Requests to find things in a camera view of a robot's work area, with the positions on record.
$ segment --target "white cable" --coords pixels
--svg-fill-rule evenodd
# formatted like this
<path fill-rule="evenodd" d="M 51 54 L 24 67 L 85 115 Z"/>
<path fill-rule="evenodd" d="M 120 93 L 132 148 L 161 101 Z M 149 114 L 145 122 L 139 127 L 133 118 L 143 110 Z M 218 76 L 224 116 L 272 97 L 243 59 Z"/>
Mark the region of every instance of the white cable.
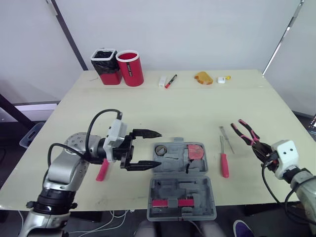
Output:
<path fill-rule="evenodd" d="M 126 213 L 127 213 L 127 210 L 125 211 L 125 213 L 124 213 L 123 215 L 121 215 L 121 216 L 116 216 L 116 215 L 114 215 L 114 217 L 115 217 L 115 218 L 121 218 L 121 217 L 123 217 Z"/>
<path fill-rule="evenodd" d="M 81 235 L 81 236 L 78 236 L 78 237 L 82 237 L 82 236 L 84 236 L 84 235 L 87 235 L 87 234 L 90 234 L 90 233 L 94 233 L 94 232 L 98 232 L 98 231 L 109 231 L 109 230 L 113 230 L 113 229 L 119 228 L 119 227 L 121 227 L 121 226 L 124 224 L 124 221 L 125 221 L 125 218 L 126 218 L 126 214 L 127 214 L 127 211 L 125 211 L 124 219 L 123 219 L 122 223 L 120 223 L 118 226 L 115 226 L 115 227 L 112 227 L 112 228 L 108 228 L 108 229 L 90 231 L 90 232 L 85 233 L 85 234 L 83 234 L 83 235 Z"/>
<path fill-rule="evenodd" d="M 199 229 L 199 227 L 198 227 L 198 225 L 197 225 L 196 223 L 194 223 L 193 221 L 188 221 L 188 222 L 190 222 L 191 224 L 193 224 L 193 225 L 197 228 L 197 230 L 199 231 L 199 233 L 204 237 L 204 234 L 203 234 L 202 231 Z"/>
<path fill-rule="evenodd" d="M 23 228 L 23 225 L 24 225 L 24 218 L 23 218 L 23 216 L 22 216 L 22 213 L 20 212 L 20 211 L 18 211 L 19 212 L 19 214 L 20 214 L 20 216 L 21 216 L 21 220 L 22 220 L 22 225 L 21 225 L 21 230 L 20 230 L 20 232 L 22 231 L 22 228 Z"/>
<path fill-rule="evenodd" d="M 98 228 L 96 228 L 96 229 L 89 230 L 89 231 L 72 231 L 72 232 L 69 232 L 69 234 L 74 234 L 74 233 L 89 233 L 89 232 L 92 232 L 92 231 L 96 231 L 96 230 L 98 230 L 98 229 L 100 229 L 100 228 L 103 228 L 103 227 L 107 226 L 108 224 L 110 224 L 110 223 L 113 221 L 114 215 L 113 215 L 112 213 L 111 213 L 111 215 L 112 215 L 112 218 L 111 218 L 111 220 L 110 220 L 108 223 L 106 223 L 106 224 L 104 224 L 104 225 L 102 225 L 102 226 L 100 226 L 100 227 L 98 227 Z"/>

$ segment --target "red container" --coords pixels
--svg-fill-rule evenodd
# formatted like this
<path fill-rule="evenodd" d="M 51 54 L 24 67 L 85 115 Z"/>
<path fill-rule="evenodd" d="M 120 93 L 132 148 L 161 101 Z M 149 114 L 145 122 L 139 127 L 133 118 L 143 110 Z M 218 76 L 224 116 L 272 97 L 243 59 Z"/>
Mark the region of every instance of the red container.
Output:
<path fill-rule="evenodd" d="M 101 81 L 104 85 L 118 85 L 122 80 L 122 73 L 119 71 L 115 73 L 104 73 L 100 75 Z"/>
<path fill-rule="evenodd" d="M 111 55 L 109 57 L 104 58 L 95 58 L 95 55 L 99 51 L 109 52 L 111 53 Z M 120 70 L 118 70 L 119 66 L 115 58 L 116 54 L 117 52 L 113 48 L 99 48 L 95 50 L 91 56 L 91 63 L 94 66 L 94 69 L 99 74 L 101 81 L 104 85 L 118 85 L 122 80 L 122 73 L 120 72 Z"/>
<path fill-rule="evenodd" d="M 138 52 L 125 50 L 117 53 L 116 59 L 124 81 L 129 86 L 139 86 L 144 82 L 142 66 Z"/>

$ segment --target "red cup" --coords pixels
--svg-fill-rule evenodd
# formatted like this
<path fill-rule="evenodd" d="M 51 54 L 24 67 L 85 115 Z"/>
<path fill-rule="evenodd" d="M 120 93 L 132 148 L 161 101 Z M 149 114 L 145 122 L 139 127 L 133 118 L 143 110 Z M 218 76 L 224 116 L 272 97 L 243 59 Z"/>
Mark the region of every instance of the red cup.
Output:
<path fill-rule="evenodd" d="M 124 50 L 116 55 L 124 81 L 129 86 L 139 86 L 144 82 L 142 65 L 138 52 Z"/>

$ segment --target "red screwdriver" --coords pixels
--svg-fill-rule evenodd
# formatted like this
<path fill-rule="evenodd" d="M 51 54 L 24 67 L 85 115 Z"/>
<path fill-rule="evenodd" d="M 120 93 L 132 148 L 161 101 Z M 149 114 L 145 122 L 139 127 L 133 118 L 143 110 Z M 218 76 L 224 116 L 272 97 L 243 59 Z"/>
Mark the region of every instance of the red screwdriver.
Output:
<path fill-rule="evenodd" d="M 221 168 L 222 168 L 222 175 L 224 178 L 229 178 L 229 170 L 228 170 L 228 162 L 226 159 L 226 154 L 224 153 L 224 138 L 220 136 L 222 153 L 221 153 Z"/>

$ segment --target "tool case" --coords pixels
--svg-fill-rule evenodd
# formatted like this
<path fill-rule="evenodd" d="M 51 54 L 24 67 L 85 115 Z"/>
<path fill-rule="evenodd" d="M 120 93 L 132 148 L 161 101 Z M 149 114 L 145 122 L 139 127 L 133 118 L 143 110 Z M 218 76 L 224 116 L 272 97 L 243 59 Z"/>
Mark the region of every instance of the tool case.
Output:
<path fill-rule="evenodd" d="M 166 148 L 166 152 L 158 156 L 155 148 L 160 145 Z M 188 145 L 201 146 L 204 151 L 202 159 L 190 162 Z M 184 142 L 180 137 L 174 138 L 174 142 L 156 143 L 154 161 L 162 164 L 153 169 L 154 177 L 150 181 L 147 209 L 149 221 L 216 218 L 211 181 L 204 175 L 208 166 L 202 143 Z"/>

